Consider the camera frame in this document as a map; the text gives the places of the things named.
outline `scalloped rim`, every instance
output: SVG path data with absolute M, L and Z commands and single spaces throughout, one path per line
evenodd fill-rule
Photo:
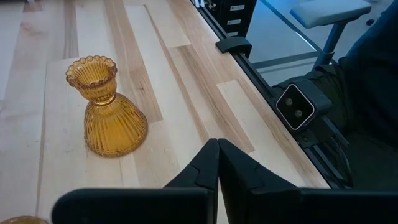
M 85 83 L 79 82 L 77 77 L 75 76 L 75 71 L 78 70 L 78 67 L 80 67 L 86 63 L 91 63 L 92 61 L 104 62 L 105 64 L 110 65 L 109 75 L 102 80 L 99 80 L 97 82 L 93 82 L 90 84 L 85 84 Z M 87 89 L 87 88 L 98 88 L 99 86 L 106 84 L 107 82 L 112 80 L 112 78 L 114 78 L 116 76 L 116 72 L 118 72 L 118 69 L 116 67 L 116 63 L 114 63 L 112 59 L 107 58 L 105 56 L 94 55 L 94 56 L 87 56 L 84 58 L 80 58 L 79 60 L 74 61 L 68 67 L 68 70 L 65 74 L 67 75 L 67 82 L 69 83 L 70 86 L 76 87 L 76 88 Z

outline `black clamp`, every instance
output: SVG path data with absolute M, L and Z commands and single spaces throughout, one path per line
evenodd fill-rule
M 229 37 L 216 43 L 221 53 L 229 52 L 231 54 L 244 53 L 249 58 L 252 45 L 244 37 Z

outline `black cable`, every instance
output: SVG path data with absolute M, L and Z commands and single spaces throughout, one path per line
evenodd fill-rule
M 332 136 L 329 140 L 327 140 L 327 144 L 330 146 L 330 148 L 335 150 L 335 152 L 338 154 L 339 160 L 343 164 L 343 171 L 347 178 L 346 181 L 347 181 L 348 187 L 354 187 L 351 166 L 349 165 L 347 155 L 345 154 L 341 144 L 338 143 L 338 141 L 335 139 L 334 136 Z

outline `vase base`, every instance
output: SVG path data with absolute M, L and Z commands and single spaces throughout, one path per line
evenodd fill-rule
M 48 224 L 43 219 L 32 217 L 32 216 L 21 216 L 21 217 L 14 217 L 3 222 L 0 224 Z
M 104 157 L 121 157 L 136 150 L 148 132 L 146 117 L 124 95 L 116 93 L 106 106 L 87 104 L 85 141 Z

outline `ribbed glass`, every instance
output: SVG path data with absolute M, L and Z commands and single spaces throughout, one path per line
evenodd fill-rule
M 89 100 L 85 141 L 99 155 L 119 157 L 145 140 L 147 120 L 125 96 L 116 93 L 116 64 L 105 56 L 88 56 L 69 66 L 67 82 Z

